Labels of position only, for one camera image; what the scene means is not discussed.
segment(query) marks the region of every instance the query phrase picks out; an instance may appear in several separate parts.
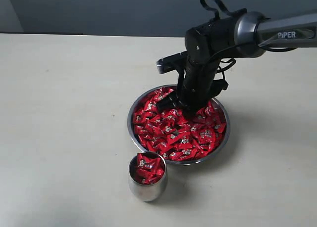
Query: stainless steel bowl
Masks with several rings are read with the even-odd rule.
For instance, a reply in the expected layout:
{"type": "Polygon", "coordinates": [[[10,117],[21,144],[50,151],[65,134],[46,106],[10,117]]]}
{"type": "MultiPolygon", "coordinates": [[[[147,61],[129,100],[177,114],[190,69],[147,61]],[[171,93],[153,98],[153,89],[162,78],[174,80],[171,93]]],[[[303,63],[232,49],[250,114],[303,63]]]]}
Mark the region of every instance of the stainless steel bowl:
{"type": "MultiPolygon", "coordinates": [[[[137,100],[135,100],[135,102],[133,103],[130,111],[129,111],[129,114],[128,114],[128,131],[129,131],[129,134],[132,138],[132,141],[135,143],[135,145],[143,152],[147,152],[148,150],[145,149],[138,141],[138,138],[137,136],[134,134],[134,129],[133,129],[133,124],[132,124],[132,119],[133,119],[133,113],[138,109],[138,105],[140,103],[140,100],[145,97],[147,94],[155,91],[155,90],[158,90],[162,87],[171,87],[173,89],[176,89],[176,85],[163,85],[163,86],[159,86],[159,87],[156,87],[154,89],[151,89],[147,92],[145,92],[144,94],[142,94],[141,96],[139,96],[137,98],[137,100]]],[[[191,164],[197,164],[197,163],[200,163],[200,162],[203,162],[207,159],[210,159],[212,157],[214,157],[224,146],[225,144],[227,143],[228,139],[229,139],[229,134],[230,134],[230,121],[229,121],[229,116],[228,116],[228,113],[227,111],[224,109],[223,105],[215,98],[213,98],[211,100],[212,102],[212,105],[214,107],[215,110],[219,109],[223,112],[224,114],[224,117],[226,119],[226,122],[227,122],[227,126],[226,126],[226,130],[225,130],[225,135],[224,135],[224,138],[222,140],[222,142],[220,143],[220,145],[214,150],[212,151],[210,154],[208,154],[207,156],[203,157],[203,158],[200,158],[200,159],[195,159],[195,160],[189,160],[189,161],[171,161],[171,160],[167,160],[165,159],[166,163],[167,164],[175,164],[175,165],[191,165],[191,164]]]]}
{"type": "Polygon", "coordinates": [[[141,199],[142,201],[154,201],[157,199],[166,189],[167,186],[167,166],[165,163],[165,160],[163,159],[162,156],[155,152],[144,152],[142,153],[146,155],[149,158],[160,158],[161,159],[161,165],[164,168],[164,174],[163,177],[156,183],[151,184],[151,185],[144,185],[136,182],[133,179],[133,175],[135,172],[135,167],[137,164],[137,156],[134,156],[133,159],[130,162],[129,165],[129,188],[131,192],[141,199]]]}

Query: metal cup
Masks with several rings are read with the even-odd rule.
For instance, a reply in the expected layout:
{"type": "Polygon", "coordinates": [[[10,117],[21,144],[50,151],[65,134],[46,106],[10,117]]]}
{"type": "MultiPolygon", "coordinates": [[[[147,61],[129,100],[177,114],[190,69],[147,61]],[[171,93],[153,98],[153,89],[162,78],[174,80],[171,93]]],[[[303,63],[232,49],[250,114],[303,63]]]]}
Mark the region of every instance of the metal cup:
{"type": "Polygon", "coordinates": [[[149,158],[160,158],[161,166],[164,168],[163,177],[158,182],[150,185],[140,184],[136,182],[133,179],[133,176],[135,173],[135,167],[137,165],[137,156],[134,156],[129,165],[129,188],[131,192],[142,201],[153,201],[157,199],[166,189],[167,166],[162,156],[155,152],[144,152],[142,154],[146,155],[149,158]]]}

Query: white table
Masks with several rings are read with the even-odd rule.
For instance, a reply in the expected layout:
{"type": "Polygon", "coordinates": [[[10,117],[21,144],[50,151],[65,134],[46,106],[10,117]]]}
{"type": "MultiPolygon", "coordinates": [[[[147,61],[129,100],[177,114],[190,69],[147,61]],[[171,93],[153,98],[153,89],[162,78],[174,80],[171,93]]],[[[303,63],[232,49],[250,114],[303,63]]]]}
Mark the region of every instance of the white table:
{"type": "Polygon", "coordinates": [[[155,62],[182,50],[180,38],[0,35],[0,226],[315,226],[317,49],[239,59],[218,97],[227,146],[169,166],[155,203],[131,194],[127,113],[176,83],[155,62]]]}

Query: candy pile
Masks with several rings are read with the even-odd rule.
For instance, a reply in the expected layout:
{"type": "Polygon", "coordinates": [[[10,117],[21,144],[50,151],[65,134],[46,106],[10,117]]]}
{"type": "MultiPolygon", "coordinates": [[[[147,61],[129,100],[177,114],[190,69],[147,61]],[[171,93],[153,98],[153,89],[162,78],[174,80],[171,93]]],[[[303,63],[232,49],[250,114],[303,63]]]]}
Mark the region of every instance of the candy pile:
{"type": "Polygon", "coordinates": [[[149,158],[144,154],[137,154],[137,164],[135,167],[134,180],[140,184],[154,184],[158,182],[164,174],[160,158],[149,158]]]}
{"type": "Polygon", "coordinates": [[[142,99],[133,114],[134,133],[140,144],[164,159],[184,161],[200,159],[212,152],[222,141],[226,121],[222,111],[211,102],[187,121],[179,109],[158,113],[156,103],[173,89],[161,88],[142,99]]]}

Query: gray wall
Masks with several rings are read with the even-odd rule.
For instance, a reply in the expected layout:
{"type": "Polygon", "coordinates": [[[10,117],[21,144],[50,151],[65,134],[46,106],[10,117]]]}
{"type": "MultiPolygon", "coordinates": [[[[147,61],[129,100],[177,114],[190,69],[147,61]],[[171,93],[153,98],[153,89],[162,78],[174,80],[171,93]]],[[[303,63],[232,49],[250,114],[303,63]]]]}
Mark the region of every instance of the gray wall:
{"type": "MultiPolygon", "coordinates": [[[[269,17],[316,8],[316,0],[223,0],[269,17]]],[[[199,0],[11,0],[25,31],[183,36],[209,19],[199,0]]]]}
{"type": "Polygon", "coordinates": [[[0,0],[0,32],[4,31],[23,31],[10,0],[0,0]]]}

